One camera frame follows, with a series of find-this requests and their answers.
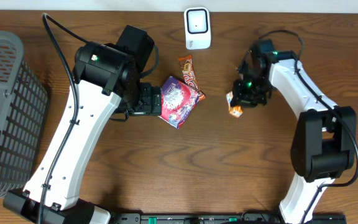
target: brown wood surface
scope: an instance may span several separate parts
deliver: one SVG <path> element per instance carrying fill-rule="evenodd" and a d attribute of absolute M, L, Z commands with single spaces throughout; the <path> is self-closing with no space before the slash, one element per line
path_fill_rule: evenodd
<path fill-rule="evenodd" d="M 277 91 L 266 106 L 245 110 L 239 119 L 229 115 L 225 100 L 246 49 L 270 30 L 294 30 L 305 39 L 302 62 L 308 75 L 339 105 L 352 106 L 358 122 L 358 15 L 214 12 L 211 47 L 189 51 L 179 12 L 49 13 L 73 32 L 100 43 L 117 41 L 127 24 L 147 30 L 160 49 L 160 64 L 144 81 L 162 85 L 170 75 L 181 77 L 177 58 L 192 54 L 206 94 L 179 130 L 156 117 L 109 122 L 81 187 L 81 198 L 93 203 L 145 213 L 276 208 L 294 174 L 290 146 L 296 118 Z M 68 79 L 40 11 L 0 11 L 0 30 L 22 39 L 26 62 L 52 91 L 40 162 L 61 118 Z M 73 66 L 81 42 L 56 27 L 53 31 Z M 274 42 L 278 49 L 299 49 L 297 40 L 287 35 L 275 35 Z M 148 67 L 153 63 L 154 55 Z M 337 182 L 347 181 L 353 171 Z M 327 189 L 316 211 L 344 212 L 348 223 L 358 223 L 358 181 Z M 26 222 L 5 210 L 0 200 L 0 223 Z"/>

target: cable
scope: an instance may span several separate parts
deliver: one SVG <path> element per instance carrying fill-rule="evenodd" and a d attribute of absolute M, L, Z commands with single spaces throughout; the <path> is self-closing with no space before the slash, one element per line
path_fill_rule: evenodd
<path fill-rule="evenodd" d="M 50 168 L 48 170 L 48 174 L 47 174 L 47 177 L 45 179 L 45 182 L 42 185 L 42 194 L 41 194 L 40 207 L 39 207 L 38 218 L 37 218 L 37 223 L 38 224 L 42 224 L 42 218 L 43 218 L 43 214 L 44 214 L 45 198 L 47 196 L 47 190 L 50 188 L 49 181 L 50 181 L 50 179 L 52 177 L 53 169 L 55 168 L 56 163 L 57 163 L 57 161 L 58 161 L 58 159 L 60 157 L 60 154 L 62 153 L 63 148 L 64 148 L 64 146 L 65 146 L 65 144 L 67 142 L 67 139 L 70 136 L 74 125 L 76 124 L 76 120 L 77 120 L 77 116 L 78 116 L 78 93 L 77 93 L 77 89 L 76 89 L 76 86 L 75 86 L 74 78 L 73 78 L 73 75 L 71 74 L 71 71 L 70 71 L 70 68 L 69 68 L 69 66 L 67 64 L 65 56 L 63 55 L 63 52 L 60 49 L 59 44 L 57 43 L 55 36 L 53 35 L 52 31 L 50 30 L 50 27 L 49 27 L 49 24 L 48 24 L 47 20 L 50 20 L 56 26 L 58 26 L 59 28 L 63 29 L 68 34 L 72 35 L 73 37 L 77 38 L 78 40 L 80 40 L 82 42 L 85 42 L 85 43 L 88 43 L 87 40 L 77 36 L 73 32 L 69 31 L 68 29 L 66 29 L 65 27 L 60 25 L 58 22 L 56 22 L 54 19 L 52 19 L 48 14 L 46 14 L 46 13 L 42 14 L 42 22 L 44 23 L 45 29 L 48 32 L 48 36 L 49 36 L 50 40 L 52 41 L 52 43 L 55 46 L 55 49 L 56 49 L 60 59 L 62 60 L 63 66 L 65 68 L 65 71 L 66 71 L 66 73 L 68 75 L 68 79 L 70 81 L 70 86 L 71 86 L 71 90 L 73 91 L 73 98 L 74 98 L 74 113 L 73 113 L 73 118 L 70 121 L 70 125 L 69 125 L 69 127 L 67 129 L 67 132 L 66 132 L 66 134 L 65 134 L 65 136 L 63 138 L 63 141 L 60 144 L 60 146 L 59 146 L 59 148 L 58 148 L 58 150 L 57 150 L 57 152 L 55 154 L 55 157 L 53 158 L 53 161 L 52 161 L 51 166 L 50 166 Z"/>
<path fill-rule="evenodd" d="M 345 129 L 347 135 L 350 137 L 352 144 L 354 146 L 354 151 L 355 151 L 355 155 L 356 155 L 356 170 L 354 172 L 353 177 L 345 182 L 345 183 L 341 183 L 341 184 L 321 184 L 317 190 L 316 193 L 313 195 L 313 198 L 311 199 L 311 202 L 309 203 L 307 209 L 305 210 L 305 213 L 302 216 L 301 219 L 301 224 L 304 224 L 305 219 L 307 214 L 309 213 L 309 211 L 311 210 L 314 202 L 316 201 L 318 195 L 320 192 L 323 191 L 323 187 L 347 187 L 351 184 L 353 184 L 357 178 L 358 178 L 358 145 L 357 145 L 357 141 L 356 141 L 356 137 L 352 134 L 352 131 L 350 130 L 350 128 L 348 127 L 348 125 L 342 120 L 341 116 L 334 111 L 326 102 L 324 102 L 324 100 L 322 100 L 320 98 L 320 96 L 309 86 L 309 84 L 307 84 L 307 82 L 303 79 L 303 77 L 300 74 L 300 70 L 298 69 L 298 61 L 302 55 L 303 50 L 305 49 L 305 43 L 303 42 L 303 39 L 296 33 L 296 32 L 292 32 L 289 30 L 273 30 L 271 32 L 268 32 L 262 36 L 260 36 L 258 39 L 263 39 L 264 37 L 273 34 L 273 33 L 277 33 L 277 32 L 283 32 L 283 33 L 287 33 L 287 34 L 291 34 L 294 35 L 298 38 L 300 44 L 301 44 L 301 49 L 299 51 L 298 56 L 295 59 L 295 64 L 294 64 L 294 68 L 295 68 L 295 73 L 298 75 L 299 79 L 301 80 L 301 82 L 304 84 L 304 86 L 310 91 L 310 93 L 317 99 L 317 101 L 319 101 L 323 106 L 325 106 L 327 108 L 328 111 L 330 111 L 330 113 L 332 113 L 332 115 L 336 118 L 336 120 L 342 125 L 342 127 Z"/>

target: white wall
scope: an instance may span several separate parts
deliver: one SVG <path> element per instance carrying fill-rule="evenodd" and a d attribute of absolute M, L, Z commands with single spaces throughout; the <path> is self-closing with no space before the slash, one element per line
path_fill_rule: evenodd
<path fill-rule="evenodd" d="M 0 0 L 0 9 L 358 13 L 358 0 Z"/>

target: small packet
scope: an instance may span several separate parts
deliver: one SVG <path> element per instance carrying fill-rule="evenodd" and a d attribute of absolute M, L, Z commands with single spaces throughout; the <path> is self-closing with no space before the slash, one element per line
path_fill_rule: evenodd
<path fill-rule="evenodd" d="M 162 118 L 179 129 L 199 100 L 199 93 L 179 80 L 169 77 L 161 88 Z"/>
<path fill-rule="evenodd" d="M 196 75 L 194 73 L 193 68 L 193 59 L 191 55 L 187 55 L 186 57 L 180 57 L 178 58 L 178 61 L 181 67 L 181 72 L 183 73 L 183 78 L 185 79 L 185 83 L 195 89 L 200 94 L 199 100 L 205 99 L 204 93 L 198 87 Z"/>
<path fill-rule="evenodd" d="M 229 113 L 236 118 L 239 118 L 242 115 L 242 109 L 241 106 L 230 106 L 230 102 L 233 99 L 233 92 L 230 91 L 230 93 L 226 94 L 226 100 L 229 105 Z"/>

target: plastic bin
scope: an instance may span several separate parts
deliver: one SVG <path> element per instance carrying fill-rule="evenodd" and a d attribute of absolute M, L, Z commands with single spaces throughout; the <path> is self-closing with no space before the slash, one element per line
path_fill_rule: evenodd
<path fill-rule="evenodd" d="M 0 197 L 30 178 L 48 102 L 23 56 L 20 38 L 0 31 Z"/>

